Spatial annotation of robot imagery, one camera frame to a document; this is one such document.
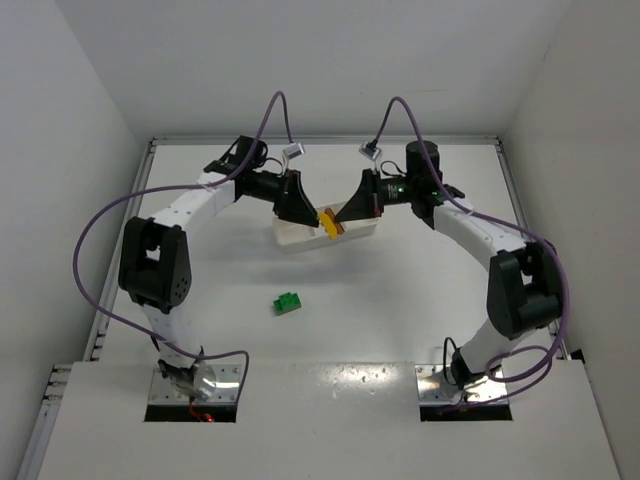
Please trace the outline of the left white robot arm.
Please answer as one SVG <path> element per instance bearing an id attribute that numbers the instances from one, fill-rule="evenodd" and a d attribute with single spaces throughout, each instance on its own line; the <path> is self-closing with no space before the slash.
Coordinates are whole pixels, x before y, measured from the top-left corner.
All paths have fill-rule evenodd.
<path id="1" fill-rule="evenodd" d="M 191 399 L 210 398 L 215 380 L 183 308 L 192 283 L 189 243 L 216 214 L 243 196 L 272 203 L 280 220 L 317 227 L 318 214 L 303 191 L 300 173 L 289 167 L 290 160 L 304 152 L 298 142 L 287 145 L 282 171 L 276 174 L 262 168 L 267 144 L 241 136 L 204 167 L 195 189 L 150 217 L 133 217 L 125 225 L 119 287 L 141 307 L 160 337 L 162 376 Z"/>

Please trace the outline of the green lego brick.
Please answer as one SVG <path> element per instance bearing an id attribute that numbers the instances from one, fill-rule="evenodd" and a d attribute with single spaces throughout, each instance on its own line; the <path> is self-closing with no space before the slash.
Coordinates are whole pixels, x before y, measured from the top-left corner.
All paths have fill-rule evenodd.
<path id="1" fill-rule="evenodd" d="M 296 303 L 290 297 L 279 297 L 273 302 L 274 312 L 277 316 L 289 313 L 296 307 Z"/>
<path id="2" fill-rule="evenodd" d="M 280 311 L 290 312 L 302 307 L 300 297 L 295 292 L 287 292 L 279 296 L 278 298 Z"/>

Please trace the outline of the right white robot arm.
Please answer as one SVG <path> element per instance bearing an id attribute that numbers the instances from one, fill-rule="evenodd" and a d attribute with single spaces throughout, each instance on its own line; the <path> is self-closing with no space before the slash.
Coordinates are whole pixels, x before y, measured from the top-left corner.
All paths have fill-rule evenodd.
<path id="1" fill-rule="evenodd" d="M 408 143 L 405 163 L 405 172 L 395 176 L 378 168 L 364 170 L 357 191 L 336 220 L 377 218 L 388 206 L 408 204 L 418 219 L 452 239 L 487 271 L 488 318 L 455 349 L 444 373 L 450 384 L 463 388 L 495 370 L 531 332 L 561 316 L 559 271 L 540 242 L 479 218 L 462 191 L 443 183 L 437 144 Z"/>

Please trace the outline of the brown lego plate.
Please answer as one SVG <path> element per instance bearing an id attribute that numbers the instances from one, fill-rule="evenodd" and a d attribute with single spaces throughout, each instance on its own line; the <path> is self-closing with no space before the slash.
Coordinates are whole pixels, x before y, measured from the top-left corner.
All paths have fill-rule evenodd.
<path id="1" fill-rule="evenodd" d="M 345 232 L 344 227 L 342 226 L 342 224 L 340 222 L 338 222 L 336 220 L 336 215 L 333 212 L 333 210 L 331 208 L 326 208 L 324 210 L 324 213 L 328 214 L 333 219 L 333 221 L 334 221 L 334 223 L 335 223 L 335 225 L 336 225 L 336 227 L 338 229 L 339 236 L 342 235 Z"/>

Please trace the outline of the yellow curved lego brick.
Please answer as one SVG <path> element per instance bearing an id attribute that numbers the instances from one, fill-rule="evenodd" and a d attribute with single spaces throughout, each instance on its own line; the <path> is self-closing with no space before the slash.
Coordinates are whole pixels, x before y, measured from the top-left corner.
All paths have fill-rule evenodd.
<path id="1" fill-rule="evenodd" d="M 318 213 L 318 219 L 324 230 L 326 231 L 330 240 L 335 240 L 338 236 L 338 229 L 333 221 L 333 219 L 324 212 Z"/>

